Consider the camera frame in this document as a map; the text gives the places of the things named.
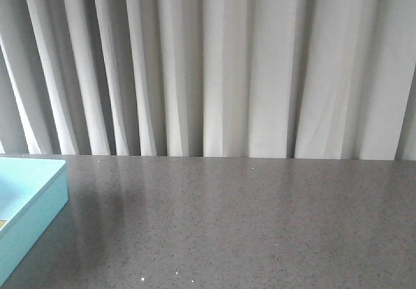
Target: quartz countertop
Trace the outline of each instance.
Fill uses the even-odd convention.
[[[416,287],[416,162],[38,157],[70,201],[2,289]]]

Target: sheer curtain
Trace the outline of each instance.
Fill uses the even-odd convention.
[[[0,153],[416,159],[416,0],[0,0]]]

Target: gray countertop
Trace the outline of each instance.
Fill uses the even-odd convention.
[[[3,289],[416,288],[416,162],[48,157],[70,202]]]

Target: blue box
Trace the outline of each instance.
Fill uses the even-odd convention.
[[[65,161],[0,158],[0,286],[67,201]]]

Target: curtain fold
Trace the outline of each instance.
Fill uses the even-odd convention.
[[[416,0],[0,0],[0,153],[416,160]]]

